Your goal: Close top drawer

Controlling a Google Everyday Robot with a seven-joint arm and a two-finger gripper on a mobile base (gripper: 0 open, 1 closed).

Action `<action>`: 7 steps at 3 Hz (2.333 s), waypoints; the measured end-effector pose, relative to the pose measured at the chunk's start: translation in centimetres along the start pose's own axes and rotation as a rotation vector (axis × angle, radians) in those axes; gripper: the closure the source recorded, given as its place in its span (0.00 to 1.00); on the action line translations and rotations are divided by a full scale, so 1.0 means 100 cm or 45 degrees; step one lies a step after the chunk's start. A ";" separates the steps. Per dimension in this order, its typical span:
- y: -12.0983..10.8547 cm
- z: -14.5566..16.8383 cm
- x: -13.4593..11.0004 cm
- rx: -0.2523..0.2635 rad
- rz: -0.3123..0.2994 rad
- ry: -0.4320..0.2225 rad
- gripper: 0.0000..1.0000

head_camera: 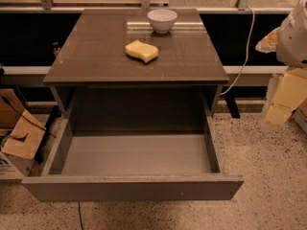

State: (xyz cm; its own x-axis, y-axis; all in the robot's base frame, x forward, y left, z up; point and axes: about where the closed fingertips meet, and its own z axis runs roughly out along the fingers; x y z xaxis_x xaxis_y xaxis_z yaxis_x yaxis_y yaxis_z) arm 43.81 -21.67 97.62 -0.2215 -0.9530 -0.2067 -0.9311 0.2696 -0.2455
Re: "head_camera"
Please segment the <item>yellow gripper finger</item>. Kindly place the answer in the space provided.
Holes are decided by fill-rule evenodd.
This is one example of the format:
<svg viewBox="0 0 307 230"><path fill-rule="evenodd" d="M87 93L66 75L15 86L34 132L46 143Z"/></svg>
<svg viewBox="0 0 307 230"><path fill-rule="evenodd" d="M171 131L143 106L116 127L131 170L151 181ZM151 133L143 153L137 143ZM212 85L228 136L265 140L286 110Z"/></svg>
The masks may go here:
<svg viewBox="0 0 307 230"><path fill-rule="evenodd" d="M279 27L273 29L270 33L268 33L256 44L255 50L265 54L275 52L278 32L279 32Z"/></svg>

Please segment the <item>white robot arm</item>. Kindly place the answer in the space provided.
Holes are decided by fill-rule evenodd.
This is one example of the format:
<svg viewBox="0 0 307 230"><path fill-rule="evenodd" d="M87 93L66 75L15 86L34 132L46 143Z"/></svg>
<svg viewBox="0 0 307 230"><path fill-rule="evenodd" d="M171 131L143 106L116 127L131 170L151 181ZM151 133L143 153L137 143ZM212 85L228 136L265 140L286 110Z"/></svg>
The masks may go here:
<svg viewBox="0 0 307 230"><path fill-rule="evenodd" d="M307 0L300 0L278 28L255 46L261 53L276 52L278 61L297 68L307 67Z"/></svg>

